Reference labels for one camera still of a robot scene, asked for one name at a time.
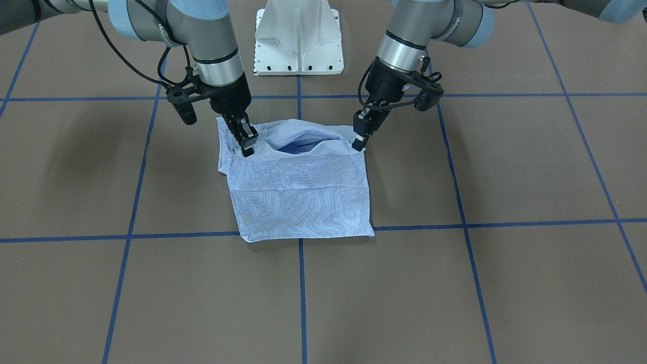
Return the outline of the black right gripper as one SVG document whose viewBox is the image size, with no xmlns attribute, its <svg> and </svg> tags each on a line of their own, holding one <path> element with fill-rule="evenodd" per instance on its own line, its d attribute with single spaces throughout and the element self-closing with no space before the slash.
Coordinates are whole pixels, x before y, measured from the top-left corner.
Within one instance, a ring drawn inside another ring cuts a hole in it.
<svg viewBox="0 0 647 364">
<path fill-rule="evenodd" d="M 240 145 L 243 157 L 254 154 L 253 145 L 258 133 L 247 115 L 251 93 L 244 74 L 232 83 L 214 86 L 192 71 L 187 71 L 183 81 L 166 86 L 166 96 L 186 125 L 197 122 L 193 103 L 208 100 L 212 110 L 224 118 L 229 131 Z"/>
</svg>

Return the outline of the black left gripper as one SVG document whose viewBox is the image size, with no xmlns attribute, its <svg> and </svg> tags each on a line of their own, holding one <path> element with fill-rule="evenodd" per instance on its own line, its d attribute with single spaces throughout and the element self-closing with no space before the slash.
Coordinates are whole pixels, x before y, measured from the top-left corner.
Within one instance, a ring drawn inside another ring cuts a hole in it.
<svg viewBox="0 0 647 364">
<path fill-rule="evenodd" d="M 444 95 L 444 89 L 439 81 L 443 78 L 441 72 L 428 70 L 430 58 L 424 56 L 420 71 L 401 71 L 390 67 L 376 57 L 365 72 L 358 86 L 358 101 L 362 106 L 353 115 L 353 130 L 356 136 L 352 147 L 363 151 L 372 134 L 382 126 L 390 111 L 394 108 L 413 105 L 420 112 L 436 106 Z M 402 102 L 407 86 L 419 89 L 418 96 L 413 101 Z"/>
</svg>

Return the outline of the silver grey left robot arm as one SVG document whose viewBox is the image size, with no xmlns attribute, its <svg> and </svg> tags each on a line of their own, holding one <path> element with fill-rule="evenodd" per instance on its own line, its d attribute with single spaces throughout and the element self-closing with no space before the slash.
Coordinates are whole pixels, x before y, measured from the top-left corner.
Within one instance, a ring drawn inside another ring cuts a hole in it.
<svg viewBox="0 0 647 364">
<path fill-rule="evenodd" d="M 412 105 L 424 112 L 444 90 L 440 72 L 428 72 L 431 41 L 478 48 L 492 35 L 494 10 L 504 1 L 394 1 L 390 25 L 372 64 L 358 85 L 361 105 L 354 113 L 353 148 L 365 149 L 370 136 L 395 108 Z"/>
</svg>

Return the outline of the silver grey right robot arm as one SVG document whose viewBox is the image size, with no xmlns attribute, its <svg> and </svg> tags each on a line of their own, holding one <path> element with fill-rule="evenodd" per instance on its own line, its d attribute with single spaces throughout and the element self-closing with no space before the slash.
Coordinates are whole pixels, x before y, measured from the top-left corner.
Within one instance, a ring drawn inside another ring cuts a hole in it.
<svg viewBox="0 0 647 364">
<path fill-rule="evenodd" d="M 253 154 L 257 131 L 247 115 L 251 104 L 240 49 L 226 1 L 2 1 L 2 34 L 57 15 L 93 14 L 99 31 L 113 52 L 134 70 L 110 40 L 100 21 L 104 12 L 124 37 L 159 41 L 166 48 L 159 65 L 172 48 L 181 48 L 187 60 L 181 81 L 171 81 L 158 70 L 157 78 L 141 78 L 161 85 L 168 102 L 187 125 L 197 122 L 193 103 L 208 100 L 220 114 L 243 156 Z"/>
</svg>

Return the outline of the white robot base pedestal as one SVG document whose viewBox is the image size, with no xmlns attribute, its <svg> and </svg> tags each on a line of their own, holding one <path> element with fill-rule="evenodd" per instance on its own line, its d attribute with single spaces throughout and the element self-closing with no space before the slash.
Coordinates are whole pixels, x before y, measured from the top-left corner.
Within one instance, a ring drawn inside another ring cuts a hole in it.
<svg viewBox="0 0 647 364">
<path fill-rule="evenodd" d="M 328 1 L 268 1 L 256 12 L 255 38 L 259 76 L 344 71 L 340 14 Z"/>
</svg>

